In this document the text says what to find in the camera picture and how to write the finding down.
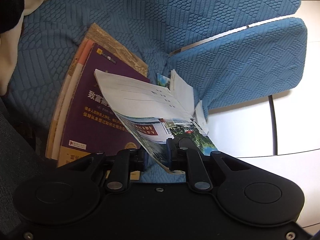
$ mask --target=publisher logo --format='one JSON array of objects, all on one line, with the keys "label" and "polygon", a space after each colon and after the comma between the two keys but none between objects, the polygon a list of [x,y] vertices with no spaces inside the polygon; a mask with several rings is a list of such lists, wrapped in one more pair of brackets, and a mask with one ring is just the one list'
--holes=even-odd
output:
[{"label": "publisher logo", "polygon": [[110,57],[110,56],[107,56],[106,54],[104,54],[103,53],[103,51],[102,51],[102,49],[97,49],[97,53],[99,54],[99,55],[102,55],[103,57],[105,57],[106,59],[108,59],[108,60],[110,60],[113,64],[116,64],[116,61],[112,58],[112,57]]},{"label": "publisher logo", "polygon": [[83,149],[83,150],[85,150],[85,149],[87,148],[87,145],[86,145],[86,144],[78,143],[78,142],[71,141],[71,140],[69,140],[69,145],[70,145],[70,146],[73,146],[73,147],[76,147],[76,148]]}]

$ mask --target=purple book cover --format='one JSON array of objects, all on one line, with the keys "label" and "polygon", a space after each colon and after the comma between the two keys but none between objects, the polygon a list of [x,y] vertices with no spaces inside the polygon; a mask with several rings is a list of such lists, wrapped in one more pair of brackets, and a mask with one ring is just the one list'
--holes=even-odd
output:
[{"label": "purple book cover", "polygon": [[116,155],[126,148],[139,148],[140,144],[102,97],[95,69],[150,83],[148,78],[95,43],[71,102],[61,145],[88,153],[103,151],[107,155]]}]

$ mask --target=screw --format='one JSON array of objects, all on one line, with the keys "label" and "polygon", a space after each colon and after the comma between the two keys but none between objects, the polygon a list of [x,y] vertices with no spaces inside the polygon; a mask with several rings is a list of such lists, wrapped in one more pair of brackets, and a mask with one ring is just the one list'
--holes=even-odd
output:
[{"label": "screw", "polygon": [[285,238],[286,238],[287,240],[293,240],[293,239],[296,238],[296,234],[295,234],[294,232],[289,232],[289,233],[287,233],[287,235],[285,236]]},{"label": "screw", "polygon": [[123,184],[119,181],[111,181],[107,184],[109,189],[121,189]]},{"label": "screw", "polygon": [[23,234],[23,238],[26,240],[33,240],[33,234],[31,234],[30,232],[25,232]]},{"label": "screw", "polygon": [[205,181],[199,181],[199,182],[195,183],[195,187],[200,190],[205,190],[210,187],[210,184]]},{"label": "screw", "polygon": [[163,191],[164,191],[163,188],[161,188],[161,187],[156,187],[156,192],[163,192]]}]

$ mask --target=blue chair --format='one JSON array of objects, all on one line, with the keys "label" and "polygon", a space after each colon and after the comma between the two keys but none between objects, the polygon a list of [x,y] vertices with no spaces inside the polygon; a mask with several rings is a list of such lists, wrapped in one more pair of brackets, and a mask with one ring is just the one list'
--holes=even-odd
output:
[{"label": "blue chair", "polygon": [[204,110],[295,87],[307,30],[288,18],[169,53],[214,35],[296,12],[300,0],[49,0],[24,19],[7,104],[48,131],[60,88],[96,22],[148,64],[148,77],[175,69]]}]

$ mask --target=gold seal sticker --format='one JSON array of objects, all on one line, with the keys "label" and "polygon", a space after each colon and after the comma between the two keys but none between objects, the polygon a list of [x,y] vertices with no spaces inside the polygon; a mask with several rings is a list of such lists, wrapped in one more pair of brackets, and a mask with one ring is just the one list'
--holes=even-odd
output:
[{"label": "gold seal sticker", "polygon": [[135,148],[135,149],[137,149],[137,146],[136,146],[136,144],[133,143],[133,142],[128,142],[128,143],[125,145],[124,148],[125,148],[125,149],[130,149],[130,148]]},{"label": "gold seal sticker", "polygon": [[97,53],[101,55],[101,54],[103,53],[102,49],[99,49],[99,48],[98,48],[98,49],[97,49]]}]

